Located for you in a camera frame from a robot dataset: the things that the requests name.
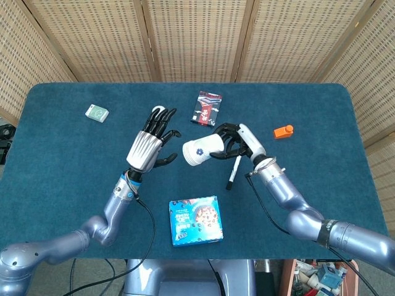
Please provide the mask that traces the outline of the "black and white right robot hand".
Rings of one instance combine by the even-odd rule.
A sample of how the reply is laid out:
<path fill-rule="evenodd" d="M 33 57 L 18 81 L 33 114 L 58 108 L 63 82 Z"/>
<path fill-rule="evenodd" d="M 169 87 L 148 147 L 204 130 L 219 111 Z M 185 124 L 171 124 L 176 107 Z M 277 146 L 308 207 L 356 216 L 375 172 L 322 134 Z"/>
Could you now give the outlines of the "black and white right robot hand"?
<path fill-rule="evenodd" d="M 237 156 L 247 156 L 254 166 L 268 158 L 263 145 L 251 130 L 242 123 L 238 125 L 232 123 L 221 124 L 215 129 L 214 134 L 219 135 L 224 144 L 226 141 L 229 142 L 223 152 L 210 153 L 213 158 L 225 160 Z"/>

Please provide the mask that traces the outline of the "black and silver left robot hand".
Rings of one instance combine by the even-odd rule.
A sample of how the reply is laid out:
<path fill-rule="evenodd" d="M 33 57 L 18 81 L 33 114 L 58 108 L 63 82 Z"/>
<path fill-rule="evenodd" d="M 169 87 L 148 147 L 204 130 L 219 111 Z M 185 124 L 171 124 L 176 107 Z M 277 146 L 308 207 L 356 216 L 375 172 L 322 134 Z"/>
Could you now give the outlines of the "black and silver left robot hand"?
<path fill-rule="evenodd" d="M 181 137 L 176 129 L 167 132 L 167 125 L 177 112 L 174 109 L 161 109 L 156 107 L 146 120 L 143 129 L 138 132 L 127 155 L 127 162 L 131 169 L 138 173 L 148 173 L 153 168 L 166 166 L 173 162 L 178 154 L 172 153 L 166 158 L 158 158 L 163 146 L 172 137 Z"/>

